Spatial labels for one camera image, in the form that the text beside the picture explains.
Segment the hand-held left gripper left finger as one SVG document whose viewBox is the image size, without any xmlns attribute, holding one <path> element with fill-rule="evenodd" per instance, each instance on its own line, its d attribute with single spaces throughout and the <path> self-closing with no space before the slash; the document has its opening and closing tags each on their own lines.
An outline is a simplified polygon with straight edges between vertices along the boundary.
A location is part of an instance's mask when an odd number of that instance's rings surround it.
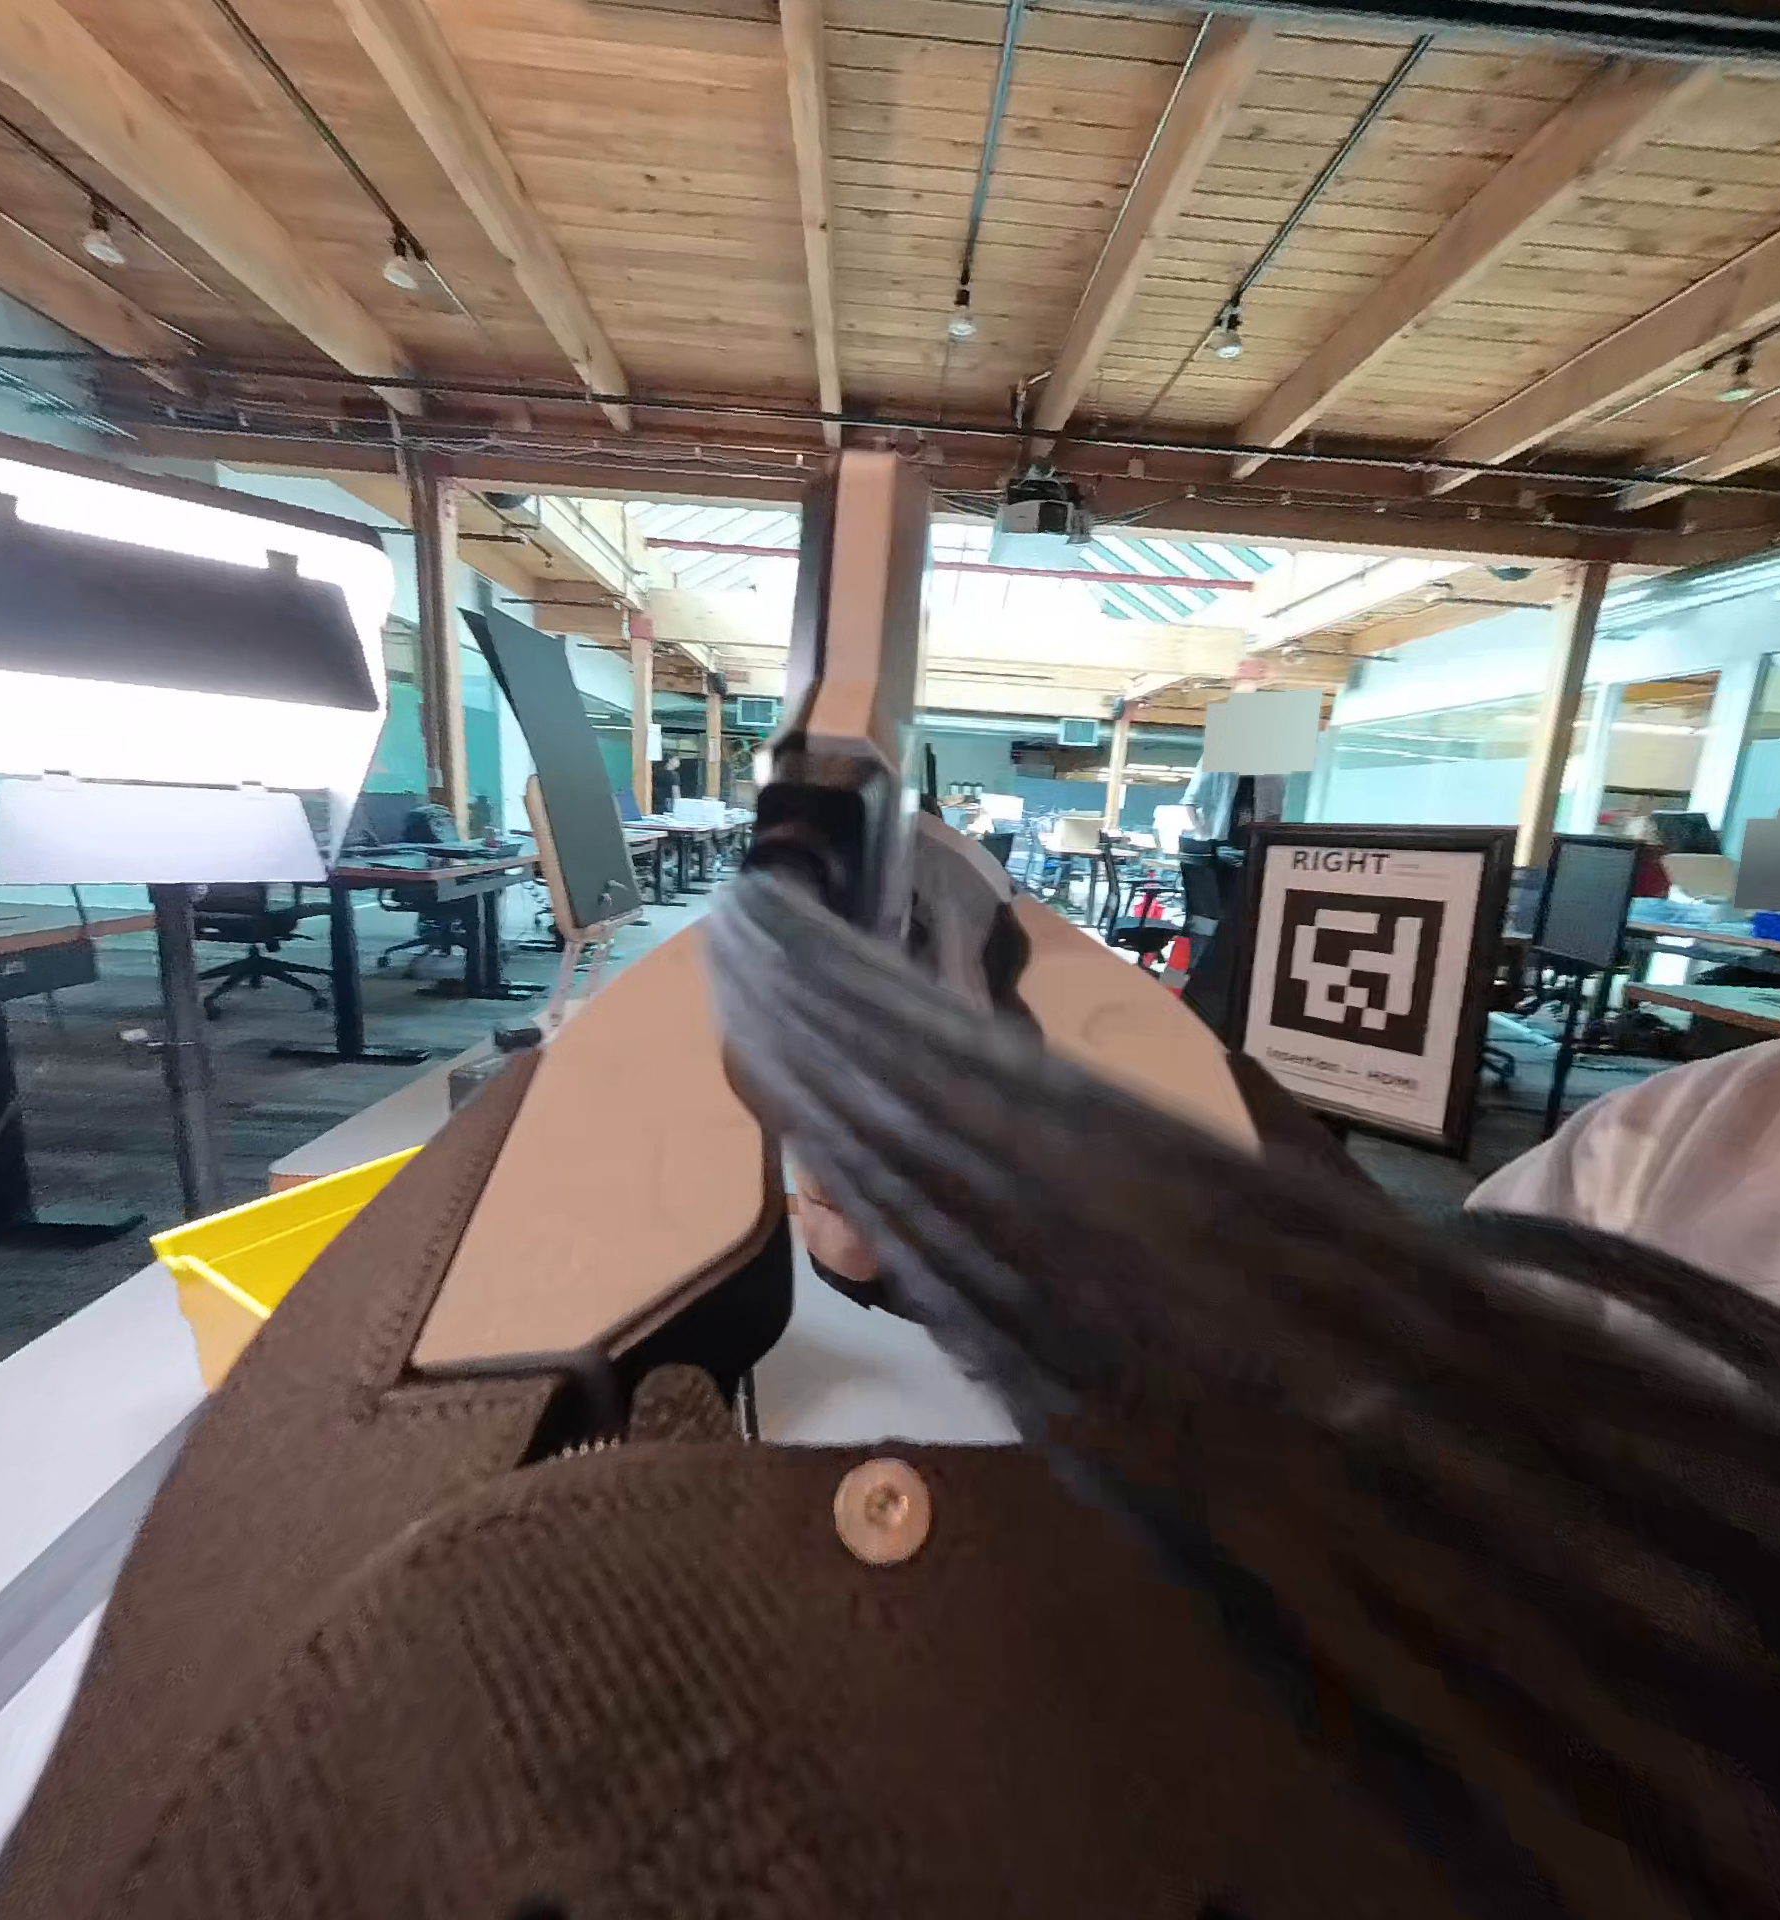
<svg viewBox="0 0 1780 1920">
<path fill-rule="evenodd" d="M 541 1044 L 413 1346 L 418 1375 L 642 1360 L 741 1380 L 782 1340 L 782 1158 L 728 1077 L 709 929 L 690 920 Z"/>
</svg>

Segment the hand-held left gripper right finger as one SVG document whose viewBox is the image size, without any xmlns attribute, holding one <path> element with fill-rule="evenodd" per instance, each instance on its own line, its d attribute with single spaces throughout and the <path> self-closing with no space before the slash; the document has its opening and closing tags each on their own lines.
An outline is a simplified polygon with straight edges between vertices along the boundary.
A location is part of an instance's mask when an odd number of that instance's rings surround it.
<svg viewBox="0 0 1780 1920">
<path fill-rule="evenodd" d="M 967 888 L 967 924 L 997 1013 L 1052 1054 L 1247 1157 L 1262 1137 L 1214 1033 L 1151 973 L 1046 904 L 995 884 Z"/>
</svg>

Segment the yellow plastic bin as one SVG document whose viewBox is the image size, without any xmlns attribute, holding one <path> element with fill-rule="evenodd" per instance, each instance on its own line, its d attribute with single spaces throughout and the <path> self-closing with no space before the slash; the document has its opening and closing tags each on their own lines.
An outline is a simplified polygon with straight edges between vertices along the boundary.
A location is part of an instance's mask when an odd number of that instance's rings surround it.
<svg viewBox="0 0 1780 1920">
<path fill-rule="evenodd" d="M 208 1393 L 227 1377 L 327 1244 L 421 1148 L 366 1161 L 151 1237 Z"/>
</svg>

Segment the black monitor on stand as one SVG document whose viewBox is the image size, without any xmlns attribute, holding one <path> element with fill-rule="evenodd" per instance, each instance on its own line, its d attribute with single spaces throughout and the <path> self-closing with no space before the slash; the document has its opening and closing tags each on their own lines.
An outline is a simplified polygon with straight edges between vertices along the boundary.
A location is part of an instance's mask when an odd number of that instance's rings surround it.
<svg viewBox="0 0 1780 1920">
<path fill-rule="evenodd" d="M 1642 850 L 1642 841 L 1619 834 L 1566 833 L 1550 842 L 1530 938 L 1539 970 L 1554 973 L 1560 981 L 1556 1059 L 1543 1110 L 1545 1140 L 1562 1120 L 1588 990 L 1611 974 L 1623 958 Z"/>
</svg>

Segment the black office chair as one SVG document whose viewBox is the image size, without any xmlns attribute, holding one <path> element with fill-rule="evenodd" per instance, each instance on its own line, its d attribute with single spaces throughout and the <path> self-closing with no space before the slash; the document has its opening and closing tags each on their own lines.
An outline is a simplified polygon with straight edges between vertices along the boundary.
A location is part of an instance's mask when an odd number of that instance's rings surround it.
<svg viewBox="0 0 1780 1920">
<path fill-rule="evenodd" d="M 201 1005 L 210 1021 L 221 1015 L 224 1001 L 242 990 L 260 990 L 276 982 L 302 990 L 314 1009 L 330 1009 L 330 970 L 291 963 L 281 947 L 294 942 L 310 920 L 327 919 L 327 900 L 305 900 L 291 884 L 285 898 L 264 881 L 215 881 L 204 888 L 193 906 L 193 934 L 201 945 L 242 945 L 242 956 L 200 973 Z"/>
<path fill-rule="evenodd" d="M 391 861 L 405 871 L 447 873 L 461 861 L 458 850 L 446 850 L 461 845 L 453 814 L 434 799 L 413 805 L 400 845 L 409 850 L 393 853 Z M 378 904 L 390 915 L 414 920 L 409 939 L 380 949 L 376 956 L 378 973 L 390 970 L 397 960 L 402 960 L 406 973 L 416 973 L 427 958 L 449 958 L 467 949 L 472 908 L 440 898 L 440 888 L 433 881 L 416 879 L 383 886 L 378 893 Z"/>
</svg>

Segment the black-faced wooden board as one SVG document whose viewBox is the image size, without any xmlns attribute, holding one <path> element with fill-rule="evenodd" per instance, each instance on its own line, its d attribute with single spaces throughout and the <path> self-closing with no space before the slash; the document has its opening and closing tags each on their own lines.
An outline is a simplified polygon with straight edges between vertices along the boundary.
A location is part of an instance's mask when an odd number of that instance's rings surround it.
<svg viewBox="0 0 1780 1920">
<path fill-rule="evenodd" d="M 525 813 L 558 932 L 567 947 L 579 947 L 592 934 L 631 923 L 642 898 L 567 640 L 499 608 L 466 610 L 463 624 L 513 709 L 531 757 Z"/>
</svg>

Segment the light stand pole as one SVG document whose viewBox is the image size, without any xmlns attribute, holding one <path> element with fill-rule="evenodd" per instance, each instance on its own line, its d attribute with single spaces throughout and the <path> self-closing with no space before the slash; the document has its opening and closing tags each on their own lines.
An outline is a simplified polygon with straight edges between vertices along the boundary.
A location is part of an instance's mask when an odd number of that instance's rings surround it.
<svg viewBox="0 0 1780 1920">
<path fill-rule="evenodd" d="M 182 881 L 153 881 L 150 898 L 163 998 L 159 1060 L 173 1108 L 182 1218 L 189 1221 L 224 1208 L 214 1070 L 198 968 L 195 894 Z"/>
</svg>

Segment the ceiling projector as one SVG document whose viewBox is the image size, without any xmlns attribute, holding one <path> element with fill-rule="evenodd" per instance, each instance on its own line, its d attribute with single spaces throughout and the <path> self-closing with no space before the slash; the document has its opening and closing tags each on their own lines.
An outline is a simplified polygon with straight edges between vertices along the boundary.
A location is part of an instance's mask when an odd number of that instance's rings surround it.
<svg viewBox="0 0 1780 1920">
<path fill-rule="evenodd" d="M 1030 467 L 1011 477 L 998 496 L 989 563 L 1009 574 L 1076 572 L 1093 533 L 1095 514 L 1076 482 Z"/>
</svg>

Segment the studio panel light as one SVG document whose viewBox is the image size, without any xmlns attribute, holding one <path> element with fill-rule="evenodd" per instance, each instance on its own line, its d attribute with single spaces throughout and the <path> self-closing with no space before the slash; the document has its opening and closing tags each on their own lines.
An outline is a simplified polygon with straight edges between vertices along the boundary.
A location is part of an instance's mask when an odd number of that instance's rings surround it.
<svg viewBox="0 0 1780 1920">
<path fill-rule="evenodd" d="M 327 879 L 395 589 L 362 522 L 0 437 L 0 893 Z"/>
</svg>

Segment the wooden support post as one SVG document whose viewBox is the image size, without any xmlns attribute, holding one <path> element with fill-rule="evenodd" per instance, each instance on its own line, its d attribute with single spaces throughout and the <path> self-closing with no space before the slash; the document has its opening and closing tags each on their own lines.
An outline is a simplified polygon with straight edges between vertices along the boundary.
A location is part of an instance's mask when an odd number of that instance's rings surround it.
<svg viewBox="0 0 1780 1920">
<path fill-rule="evenodd" d="M 1546 674 L 1539 700 L 1518 803 L 1514 867 L 1545 867 L 1554 834 L 1556 805 L 1575 745 L 1575 721 L 1598 635 L 1598 616 L 1611 584 L 1611 563 L 1573 566 L 1553 610 Z"/>
<path fill-rule="evenodd" d="M 461 648 L 455 633 L 458 519 L 452 479 L 421 448 L 400 459 L 418 595 L 418 660 L 427 790 L 470 827 Z"/>
</svg>

